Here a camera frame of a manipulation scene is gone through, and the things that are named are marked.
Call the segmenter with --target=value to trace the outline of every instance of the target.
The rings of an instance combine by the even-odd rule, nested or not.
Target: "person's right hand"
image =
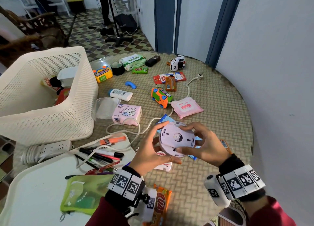
[[[179,147],[176,149],[178,153],[193,155],[216,167],[219,167],[231,156],[216,134],[203,124],[192,122],[187,126],[180,126],[180,128],[185,131],[195,129],[194,135],[202,138],[202,141],[196,141],[195,143],[195,146],[201,146],[200,148]]]

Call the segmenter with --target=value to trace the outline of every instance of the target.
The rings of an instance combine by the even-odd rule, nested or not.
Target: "hand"
[[[192,122],[187,126],[180,126],[182,130],[195,129],[195,136],[202,138],[202,141],[196,141],[195,146],[200,148],[180,147],[176,151],[186,155],[193,155],[209,164],[219,167],[231,155],[224,148],[215,133],[210,131],[201,123]]]
[[[159,142],[159,137],[154,135],[158,129],[161,129],[163,126],[166,126],[169,121],[162,122],[155,125],[147,136],[142,140],[139,150],[135,154],[135,157],[129,164],[129,167],[133,168],[140,175],[145,175],[147,172],[154,169],[156,166],[173,162],[181,164],[181,160],[178,157],[174,156],[160,156],[156,152],[161,151],[160,146],[154,147]]]

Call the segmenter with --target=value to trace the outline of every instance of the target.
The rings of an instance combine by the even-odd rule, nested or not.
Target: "black tape roll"
[[[125,72],[125,69],[123,67],[123,64],[121,62],[114,62],[110,65],[112,73],[115,76],[120,76]]]

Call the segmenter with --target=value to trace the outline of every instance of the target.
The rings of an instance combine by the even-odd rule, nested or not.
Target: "white round plastic device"
[[[164,126],[159,135],[159,145],[164,153],[181,158],[186,155],[178,153],[175,149],[177,147],[193,148],[195,136],[192,130],[183,131],[179,126],[186,125],[181,122],[171,122]]]

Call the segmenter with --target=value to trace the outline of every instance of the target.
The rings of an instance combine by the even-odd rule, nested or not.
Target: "black tripod stand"
[[[113,22],[115,23],[117,37],[108,37],[105,40],[105,42],[115,42],[116,47],[119,47],[121,45],[121,43],[123,43],[123,42],[132,42],[133,41],[132,37],[123,37],[123,34],[119,34],[116,18],[115,18],[115,15],[113,14],[113,8],[112,8],[111,0],[108,0],[108,1],[109,1],[109,6],[111,9],[112,17],[113,17]]]

